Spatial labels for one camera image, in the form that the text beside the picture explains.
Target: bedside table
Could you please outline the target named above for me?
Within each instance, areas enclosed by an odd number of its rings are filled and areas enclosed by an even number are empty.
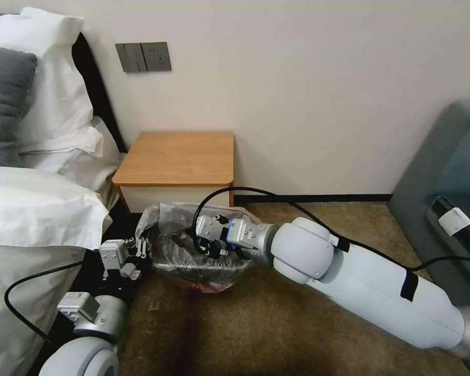
[[[200,203],[233,185],[233,132],[140,133],[112,181],[131,213],[161,202]],[[209,201],[232,202],[232,192]]]

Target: carpet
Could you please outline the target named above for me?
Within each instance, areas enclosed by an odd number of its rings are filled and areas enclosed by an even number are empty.
[[[345,236],[406,265],[420,263],[383,203],[304,206]],[[277,224],[300,215],[285,204],[247,209]],[[145,278],[119,358],[121,376],[470,375],[459,359],[414,348],[260,266],[218,294],[186,291],[157,274]]]

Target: black cable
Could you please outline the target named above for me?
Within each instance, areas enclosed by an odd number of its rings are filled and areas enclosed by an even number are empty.
[[[193,215],[193,221],[192,221],[192,227],[193,227],[193,244],[195,246],[195,249],[198,253],[202,253],[202,250],[201,248],[199,247],[198,245],[198,237],[197,237],[197,234],[196,234],[196,231],[195,231],[195,228],[196,228],[196,224],[197,224],[197,219],[198,219],[198,216],[200,215],[200,212],[202,211],[202,209],[204,208],[204,206],[207,204],[207,202],[217,196],[218,194],[220,193],[223,193],[223,192],[230,192],[230,191],[248,191],[248,192],[256,192],[256,193],[261,193],[261,194],[265,194],[267,196],[276,196],[275,193],[273,192],[269,192],[269,191],[265,191],[265,190],[261,190],[261,189],[258,189],[258,188],[251,188],[251,187],[244,187],[244,186],[232,186],[232,187],[225,187],[225,188],[221,188],[221,189],[218,189],[217,191],[214,191],[212,192],[210,195],[208,195],[205,199],[202,200],[202,202],[198,205],[198,208],[197,210],[195,211],[195,214]],[[316,223],[318,223],[319,225],[321,225],[322,227],[326,228],[329,233],[331,233],[332,235],[336,236],[337,238],[343,238],[345,239],[346,241],[348,241],[349,243],[351,244],[354,244],[354,245],[358,245],[360,247],[363,247],[365,249],[368,249],[369,251],[377,254],[378,256],[381,256],[383,257],[384,259],[390,261],[390,262],[393,262],[394,264],[410,271],[410,272],[416,272],[416,271],[419,271],[419,270],[422,270],[422,269],[425,269],[427,266],[431,265],[431,264],[434,264],[436,262],[441,262],[441,261],[449,261],[449,260],[456,260],[456,261],[470,261],[470,257],[462,257],[462,256],[442,256],[442,257],[435,257],[435,258],[431,258],[430,260],[428,261],[425,261],[424,263],[422,263],[421,265],[418,265],[418,266],[413,266],[413,267],[409,267],[409,266],[406,266],[400,262],[398,262],[397,260],[394,260],[393,258],[391,258],[390,256],[384,254],[383,252],[380,252],[378,251],[376,248],[373,248],[367,244],[363,244],[361,242],[358,242],[356,240],[353,240],[353,239],[349,239],[347,237],[344,237],[340,234],[338,234],[336,231],[334,231],[333,229],[331,229],[328,225],[326,225],[324,222],[322,222],[320,219],[318,219],[315,215],[313,215],[311,212],[309,212],[308,210],[306,210],[305,208],[303,208],[301,205],[298,205],[294,202],[291,202],[291,201],[284,201],[286,204],[296,208],[297,210],[301,211],[302,213],[306,214],[307,216],[309,216],[311,219],[313,219]]]
[[[54,269],[50,269],[48,271],[45,271],[45,272],[40,272],[40,273],[36,273],[36,274],[32,274],[28,277],[25,277],[25,278],[22,278],[16,282],[14,282],[12,285],[10,285],[7,290],[5,291],[5,294],[4,294],[4,301],[5,301],[5,305],[7,306],[7,308],[9,308],[9,310],[12,312],[12,314],[17,317],[18,319],[20,319],[27,327],[29,327],[31,330],[33,330],[35,333],[37,333],[40,337],[42,337],[43,339],[45,339],[45,341],[54,346],[54,344],[51,342],[51,340],[49,339],[49,336],[44,333],[42,331],[42,329],[40,329],[39,327],[35,326],[32,322],[30,322],[26,317],[24,317],[10,302],[9,300],[9,295],[10,295],[10,292],[12,291],[12,289],[14,287],[16,287],[17,285],[20,285],[22,284],[23,282],[26,282],[26,281],[29,281],[31,279],[35,279],[35,278],[38,278],[38,277],[42,277],[44,275],[47,275],[47,274],[51,274],[51,273],[55,273],[55,272],[60,272],[60,271],[63,271],[65,269],[70,269],[72,267],[75,267],[75,266],[79,266],[81,265],[83,262],[82,261],[79,261],[79,262],[76,262],[76,263],[73,263],[73,264],[68,264],[68,265],[64,265],[64,266],[60,266],[60,267],[57,267],[57,268],[54,268]]]

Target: wall socket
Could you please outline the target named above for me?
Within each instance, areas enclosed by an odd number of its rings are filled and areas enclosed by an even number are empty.
[[[171,71],[167,42],[119,43],[115,45],[124,72]]]

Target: wall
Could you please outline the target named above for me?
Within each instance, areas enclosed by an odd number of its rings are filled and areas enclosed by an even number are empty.
[[[442,108],[470,97],[470,0],[0,0],[82,16],[126,143],[232,129],[236,183],[389,193]],[[114,44],[167,41],[171,73]]]

